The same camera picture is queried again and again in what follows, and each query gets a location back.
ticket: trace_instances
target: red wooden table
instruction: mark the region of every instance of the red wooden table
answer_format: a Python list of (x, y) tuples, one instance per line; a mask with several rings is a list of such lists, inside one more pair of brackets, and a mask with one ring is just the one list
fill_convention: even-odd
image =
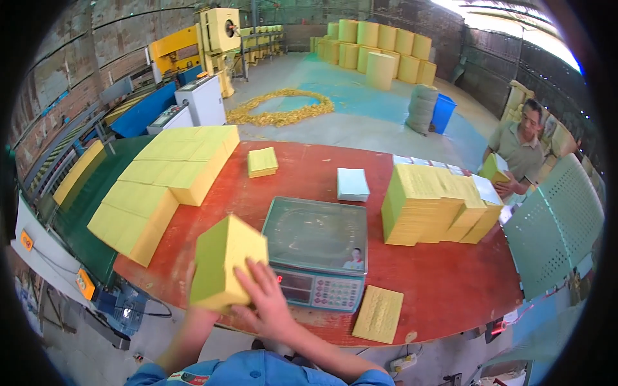
[[(247, 152), (273, 146), (275, 175), (247, 177)], [(519, 277), (500, 226), (477, 245), (443, 241), (414, 247), (384, 244), (380, 207), (392, 174), (392, 155), (335, 146), (241, 142), (201, 207), (180, 205), (148, 268), (118, 255), (114, 270), (150, 295), (187, 307), (185, 273), (197, 236), (230, 213), (261, 230), (275, 196), (337, 201), (337, 168), (365, 170), (369, 271), (366, 284), (404, 294), (393, 344), (424, 342), (484, 325), (521, 304)], [(340, 346), (380, 346), (351, 336), (356, 314), (290, 307), (306, 328)], [(219, 323), (254, 333), (232, 316)]]

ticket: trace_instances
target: sleeve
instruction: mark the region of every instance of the sleeve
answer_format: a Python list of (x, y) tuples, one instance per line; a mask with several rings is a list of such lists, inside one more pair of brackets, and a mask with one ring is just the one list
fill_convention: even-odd
[(167, 378), (167, 375), (165, 374), (161, 366), (154, 363), (146, 363), (140, 366), (140, 368), (137, 369), (135, 374), (127, 378), (124, 386), (154, 385), (155, 383), (165, 378)]
[(498, 151), (500, 149), (500, 137), (502, 137), (502, 133), (504, 129), (510, 124), (511, 121), (507, 120), (496, 127), (494, 133), (491, 135), (489, 140), (487, 141), (487, 146), (493, 151)]
[(350, 386), (395, 386), (395, 381), (380, 370), (367, 370)]

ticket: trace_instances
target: blue shirt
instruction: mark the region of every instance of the blue shirt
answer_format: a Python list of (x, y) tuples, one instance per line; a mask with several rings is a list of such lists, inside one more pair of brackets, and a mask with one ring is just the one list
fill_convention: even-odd
[[(393, 379), (378, 370), (365, 371), (353, 386), (394, 386)], [(227, 361), (200, 362), (167, 377), (161, 366), (148, 363), (127, 379), (125, 386), (344, 386), (343, 380), (327, 372), (298, 366), (265, 350), (236, 353)]]

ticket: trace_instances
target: man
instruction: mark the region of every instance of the man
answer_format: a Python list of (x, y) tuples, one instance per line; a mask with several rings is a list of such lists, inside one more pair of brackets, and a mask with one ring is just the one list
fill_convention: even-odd
[(365, 263), (360, 256), (360, 248), (354, 248), (352, 250), (352, 260), (348, 260), (344, 263), (346, 269), (365, 269)]
[(543, 166), (543, 149), (538, 134), (543, 128), (543, 107), (534, 99), (528, 99), (523, 105), (522, 121), (506, 121), (500, 124), (491, 135), (483, 162), (491, 153), (497, 153), (509, 165), (506, 174), (509, 182), (496, 182), (494, 188), (502, 199), (511, 194), (523, 195), (531, 182), (536, 181)]

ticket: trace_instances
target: hand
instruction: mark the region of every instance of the hand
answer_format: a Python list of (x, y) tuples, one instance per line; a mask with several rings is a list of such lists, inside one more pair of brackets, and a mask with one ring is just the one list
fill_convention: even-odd
[(257, 313), (241, 305), (233, 305), (232, 311), (252, 325), (262, 337), (286, 342), (287, 337), (294, 334), (294, 329), (298, 324), (290, 315), (286, 298), (281, 292), (276, 275), (272, 268), (261, 261), (256, 264), (251, 259), (247, 259), (247, 267), (255, 282), (238, 268), (234, 268), (234, 273), (251, 296)]
[(194, 329), (203, 328), (203, 326), (212, 327), (221, 314), (204, 307), (191, 305), (191, 286), (194, 276), (195, 261), (191, 260), (187, 269), (187, 278), (185, 281), (185, 287), (187, 289), (187, 313), (185, 314), (185, 323), (189, 323)]

